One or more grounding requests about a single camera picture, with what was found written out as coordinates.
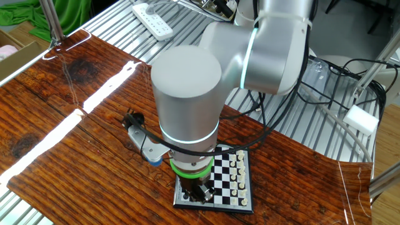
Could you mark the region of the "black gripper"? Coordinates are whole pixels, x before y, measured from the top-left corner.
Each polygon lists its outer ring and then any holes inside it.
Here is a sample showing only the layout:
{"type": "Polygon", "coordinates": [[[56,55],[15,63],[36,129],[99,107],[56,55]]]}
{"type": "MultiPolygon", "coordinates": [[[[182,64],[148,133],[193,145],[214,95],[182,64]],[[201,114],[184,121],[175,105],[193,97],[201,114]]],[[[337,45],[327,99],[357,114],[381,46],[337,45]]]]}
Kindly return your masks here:
{"type": "Polygon", "coordinates": [[[211,178],[210,173],[194,179],[185,178],[180,175],[178,175],[178,178],[181,187],[186,191],[186,194],[190,201],[199,201],[204,204],[213,198],[215,194],[215,189],[209,181],[211,178]]]}

